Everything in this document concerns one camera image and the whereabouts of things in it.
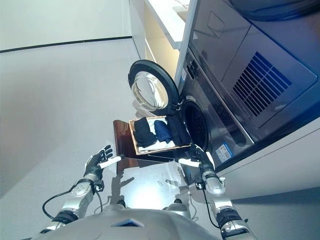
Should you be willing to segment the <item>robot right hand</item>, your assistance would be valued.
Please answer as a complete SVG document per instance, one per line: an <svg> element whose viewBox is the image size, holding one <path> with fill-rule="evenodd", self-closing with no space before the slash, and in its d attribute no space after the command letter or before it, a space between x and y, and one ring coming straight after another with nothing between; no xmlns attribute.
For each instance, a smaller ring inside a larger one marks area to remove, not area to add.
<svg viewBox="0 0 320 240"><path fill-rule="evenodd" d="M207 170L215 172L213 158L209 152L204 151L197 145L192 145L185 154L186 156L177 159L178 163L188 167L200 168L203 172Z"/></svg>

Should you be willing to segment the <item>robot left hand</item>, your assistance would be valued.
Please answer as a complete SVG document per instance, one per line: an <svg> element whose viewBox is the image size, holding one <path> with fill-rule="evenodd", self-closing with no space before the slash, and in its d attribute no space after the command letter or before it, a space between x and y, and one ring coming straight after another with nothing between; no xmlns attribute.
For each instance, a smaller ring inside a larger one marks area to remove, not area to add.
<svg viewBox="0 0 320 240"><path fill-rule="evenodd" d="M95 180L103 178L103 170L115 163L118 163L125 156L123 154L113 156L113 150L110 145L106 145L96 154L91 155L85 163L84 178L92 176Z"/></svg>

